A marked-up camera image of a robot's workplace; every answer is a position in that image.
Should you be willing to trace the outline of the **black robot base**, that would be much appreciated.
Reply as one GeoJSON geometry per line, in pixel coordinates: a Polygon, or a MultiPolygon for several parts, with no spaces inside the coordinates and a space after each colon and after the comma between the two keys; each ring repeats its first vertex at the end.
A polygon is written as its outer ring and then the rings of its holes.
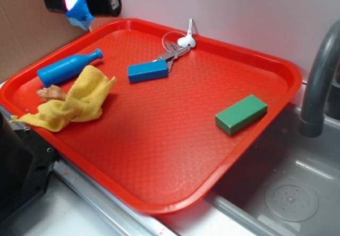
{"type": "Polygon", "coordinates": [[[38,133],[14,130],[1,115],[1,225],[46,193],[55,158],[38,133]]]}

